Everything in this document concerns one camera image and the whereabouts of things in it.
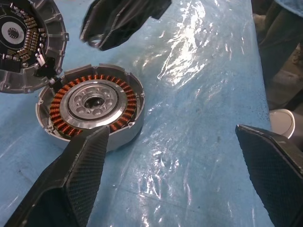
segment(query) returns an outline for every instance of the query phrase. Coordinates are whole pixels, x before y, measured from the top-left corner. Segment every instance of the plastic sheeting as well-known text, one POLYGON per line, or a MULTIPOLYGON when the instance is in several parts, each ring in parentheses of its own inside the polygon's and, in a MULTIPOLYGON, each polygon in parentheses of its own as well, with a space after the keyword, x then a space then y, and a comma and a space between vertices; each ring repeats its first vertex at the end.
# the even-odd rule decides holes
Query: plastic sheeting
MULTIPOLYGON (((64 70, 113 63, 146 93, 141 134, 108 153, 89 227, 270 227, 236 124, 270 129, 250 0, 173 0, 160 21, 99 52, 79 40, 90 0, 56 1, 64 70)), ((35 116, 38 92, 0 94, 0 225, 61 152, 35 116)))

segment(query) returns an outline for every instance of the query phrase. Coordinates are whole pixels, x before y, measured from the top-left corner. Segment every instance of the black carbon fiber piece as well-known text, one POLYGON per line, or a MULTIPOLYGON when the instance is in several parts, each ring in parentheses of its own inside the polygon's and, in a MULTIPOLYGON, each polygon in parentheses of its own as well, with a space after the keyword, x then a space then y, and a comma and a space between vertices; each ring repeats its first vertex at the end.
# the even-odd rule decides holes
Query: black carbon fiber piece
POLYGON ((303 226, 303 153, 286 137, 238 125, 250 179, 275 227, 303 226))
POLYGON ((85 227, 100 185, 109 127, 82 132, 39 176, 5 227, 85 227))
POLYGON ((114 48, 149 17, 160 19, 170 5, 171 0, 95 0, 84 18, 80 38, 101 51, 114 48))

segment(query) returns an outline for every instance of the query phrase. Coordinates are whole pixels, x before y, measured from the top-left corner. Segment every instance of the copper winding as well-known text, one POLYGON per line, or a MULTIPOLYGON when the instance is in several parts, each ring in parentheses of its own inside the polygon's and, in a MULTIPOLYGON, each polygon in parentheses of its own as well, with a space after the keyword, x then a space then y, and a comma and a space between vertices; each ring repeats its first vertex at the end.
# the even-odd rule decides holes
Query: copper winding
POLYGON ((75 83, 74 83, 74 82, 72 82, 72 81, 71 81, 71 82, 69 82, 69 83, 68 83, 68 85, 69 85, 70 87, 76 86, 76 85, 75 85, 75 83))
POLYGON ((81 83, 81 81, 79 79, 75 79, 75 83, 79 84, 79 83, 81 83))
POLYGON ((75 134, 75 132, 76 132, 76 129, 72 129, 69 131, 68 135, 73 136, 75 134))
POLYGON ((54 99, 51 103, 50 106, 50 119, 53 122, 54 127, 63 135, 71 138, 73 136, 79 135, 82 130, 80 129, 76 129, 73 128, 72 126, 68 125, 62 118, 60 115, 60 102, 63 98, 63 96, 65 95, 65 93, 73 86, 84 82, 86 80, 92 80, 92 79, 105 79, 108 81, 111 81, 113 83, 116 83, 117 85, 119 85, 124 92, 127 95, 127 107, 125 109, 125 112, 123 113, 123 115, 113 124, 111 124, 110 127, 110 131, 111 132, 115 132, 123 127, 125 127, 134 117, 135 115, 135 111, 136 111, 136 107, 137 107, 137 99, 136 99, 136 95, 134 93, 134 91, 132 90, 132 88, 123 80, 121 79, 117 79, 116 77, 112 77, 112 76, 105 76, 104 74, 102 75, 88 75, 86 77, 81 77, 78 79, 75 79, 74 81, 69 82, 68 84, 64 85, 62 89, 60 89, 58 91, 58 93, 54 96, 54 99))
POLYGON ((54 98, 63 98, 64 95, 57 93, 54 98))
POLYGON ((59 98, 54 98, 53 99, 53 103, 60 103, 61 102, 61 99, 59 99, 59 98))
POLYGON ((59 112, 60 112, 60 109, 59 109, 59 108, 55 108, 55 109, 51 109, 49 113, 50 113, 50 114, 53 114, 53 113, 54 113, 54 114, 57 114, 57 113, 59 113, 59 112))
POLYGON ((59 108, 59 107, 60 107, 60 104, 56 104, 56 103, 51 104, 51 109, 59 108))
POLYGON ((136 98, 135 94, 128 95, 127 98, 136 98))
POLYGON ((51 115, 51 120, 53 121, 54 119, 59 118, 59 117, 61 117, 61 115, 58 114, 58 113, 52 114, 52 115, 51 115))

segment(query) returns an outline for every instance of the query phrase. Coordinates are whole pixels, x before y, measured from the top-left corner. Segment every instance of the jeans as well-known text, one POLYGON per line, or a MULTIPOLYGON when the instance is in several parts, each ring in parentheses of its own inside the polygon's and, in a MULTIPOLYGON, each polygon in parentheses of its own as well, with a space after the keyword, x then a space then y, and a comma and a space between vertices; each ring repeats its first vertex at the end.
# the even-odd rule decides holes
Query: jeans
POLYGON ((303 38, 303 17, 273 2, 262 22, 254 17, 265 87, 303 38))

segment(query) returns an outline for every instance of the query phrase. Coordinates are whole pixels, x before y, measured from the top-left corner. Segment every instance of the shaft hole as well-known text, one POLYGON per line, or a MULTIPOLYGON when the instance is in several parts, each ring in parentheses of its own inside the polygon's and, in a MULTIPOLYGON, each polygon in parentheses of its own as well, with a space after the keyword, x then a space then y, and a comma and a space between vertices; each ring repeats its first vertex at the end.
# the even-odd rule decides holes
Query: shaft hole
POLYGON ((101 97, 93 97, 84 103, 84 106, 88 109, 96 109, 101 107, 105 103, 105 100, 101 97))

